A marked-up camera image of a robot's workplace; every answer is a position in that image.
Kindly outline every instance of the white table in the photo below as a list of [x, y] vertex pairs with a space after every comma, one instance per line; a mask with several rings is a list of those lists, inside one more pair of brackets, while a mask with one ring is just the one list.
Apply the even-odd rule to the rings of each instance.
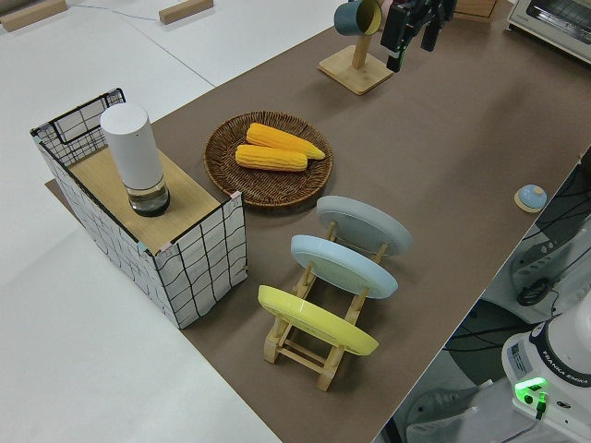
[[171, 3], [70, 1], [0, 29], [0, 442], [277, 441], [45, 188], [29, 135], [116, 87], [161, 118], [328, 28], [341, 1], [219, 0], [167, 27], [109, 10]]

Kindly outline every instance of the round woven tray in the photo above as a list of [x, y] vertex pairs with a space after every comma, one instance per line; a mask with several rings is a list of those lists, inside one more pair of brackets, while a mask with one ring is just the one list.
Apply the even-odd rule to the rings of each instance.
[[[272, 126], [303, 138], [324, 152], [323, 160], [309, 160], [301, 173], [261, 171], [239, 166], [235, 150], [247, 143], [251, 123]], [[243, 193], [248, 205], [260, 208], [280, 208], [298, 205], [320, 193], [331, 174], [332, 150], [326, 138], [308, 122], [289, 114], [269, 111], [234, 117], [211, 135], [203, 154], [205, 169], [214, 184], [224, 193]]]

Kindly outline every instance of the corn cob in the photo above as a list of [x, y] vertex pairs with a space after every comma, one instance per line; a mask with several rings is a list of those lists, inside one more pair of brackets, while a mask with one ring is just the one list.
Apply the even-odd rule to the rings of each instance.
[[301, 152], [277, 150], [266, 146], [239, 145], [235, 158], [240, 166], [267, 171], [297, 173], [308, 167], [308, 158]]
[[250, 124], [247, 131], [247, 141], [253, 145], [301, 152], [306, 154], [309, 159], [322, 160], [324, 158], [324, 152], [309, 141], [260, 123]]

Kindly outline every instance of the blue mug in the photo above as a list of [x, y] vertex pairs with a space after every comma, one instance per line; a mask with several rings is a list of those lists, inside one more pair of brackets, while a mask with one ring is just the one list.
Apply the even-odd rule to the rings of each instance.
[[377, 0], [349, 0], [334, 12], [334, 28], [341, 35], [371, 35], [381, 23]]

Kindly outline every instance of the brown table mat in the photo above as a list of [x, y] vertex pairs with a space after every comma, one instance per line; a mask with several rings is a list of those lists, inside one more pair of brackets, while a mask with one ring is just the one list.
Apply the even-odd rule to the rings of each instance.
[[[296, 283], [291, 237], [323, 228], [314, 210], [247, 211], [249, 277], [183, 333], [283, 441], [371, 441], [534, 222], [515, 191], [552, 195], [589, 146], [588, 66], [504, 30], [509, 8], [492, 24], [452, 21], [433, 53], [419, 36], [401, 73], [364, 96], [317, 69], [355, 43], [330, 29], [154, 124], [160, 149], [222, 198], [201, 162], [216, 127], [251, 111], [299, 116], [332, 145], [325, 194], [376, 206], [415, 237], [382, 262], [398, 292], [368, 300], [357, 323], [379, 348], [346, 355], [325, 393], [302, 365], [263, 360], [272, 316], [257, 303], [260, 284]], [[379, 37], [370, 52], [386, 60]], [[350, 301], [321, 281], [309, 300], [341, 314]]]

